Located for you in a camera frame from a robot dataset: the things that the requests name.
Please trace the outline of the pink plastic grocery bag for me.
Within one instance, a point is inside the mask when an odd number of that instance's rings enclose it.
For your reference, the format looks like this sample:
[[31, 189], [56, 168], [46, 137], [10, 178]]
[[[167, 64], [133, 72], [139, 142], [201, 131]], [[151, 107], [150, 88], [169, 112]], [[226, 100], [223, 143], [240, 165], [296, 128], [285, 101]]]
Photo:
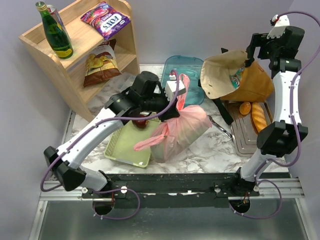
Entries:
[[151, 134], [151, 137], [134, 145], [135, 151], [150, 148], [153, 160], [165, 163], [203, 135], [212, 123], [199, 105], [185, 105], [187, 95], [177, 97], [176, 109], [179, 117], [162, 122]]

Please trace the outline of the orange tote bag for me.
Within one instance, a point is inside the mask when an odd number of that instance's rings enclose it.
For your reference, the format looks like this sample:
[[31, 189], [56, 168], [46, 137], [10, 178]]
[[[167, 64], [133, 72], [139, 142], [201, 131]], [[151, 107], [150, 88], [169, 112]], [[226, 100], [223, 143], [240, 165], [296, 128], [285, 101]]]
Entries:
[[274, 92], [272, 79], [257, 61], [247, 64], [245, 50], [221, 49], [204, 60], [198, 85], [217, 106], [227, 125], [234, 119], [223, 101], [264, 102]]

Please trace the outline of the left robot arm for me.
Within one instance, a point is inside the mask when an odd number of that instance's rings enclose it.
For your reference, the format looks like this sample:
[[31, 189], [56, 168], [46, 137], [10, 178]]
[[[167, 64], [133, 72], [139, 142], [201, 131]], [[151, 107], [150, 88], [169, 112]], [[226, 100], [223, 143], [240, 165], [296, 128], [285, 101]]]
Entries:
[[185, 84], [172, 70], [165, 87], [152, 72], [138, 74], [132, 86], [114, 94], [98, 115], [75, 137], [57, 148], [48, 146], [43, 154], [48, 165], [46, 174], [52, 172], [59, 185], [67, 192], [77, 187], [93, 190], [99, 197], [110, 194], [111, 185], [102, 171], [82, 166], [85, 158], [106, 137], [124, 127], [129, 121], [161, 121], [179, 117], [178, 96], [186, 93]]

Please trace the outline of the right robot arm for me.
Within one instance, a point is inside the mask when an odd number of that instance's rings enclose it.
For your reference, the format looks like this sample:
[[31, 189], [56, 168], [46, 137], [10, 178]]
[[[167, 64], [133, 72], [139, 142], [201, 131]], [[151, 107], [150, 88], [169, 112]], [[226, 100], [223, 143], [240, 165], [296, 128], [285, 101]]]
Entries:
[[257, 47], [260, 48], [257, 57], [270, 60], [275, 107], [272, 123], [257, 136], [256, 151], [237, 170], [238, 179], [230, 183], [230, 191], [236, 196], [253, 191], [263, 171], [277, 158], [300, 148], [302, 140], [308, 135], [308, 128], [301, 123], [298, 106], [302, 65], [295, 58], [304, 34], [305, 31], [296, 26], [274, 26], [269, 33], [254, 33], [246, 49], [246, 67], [254, 62]]

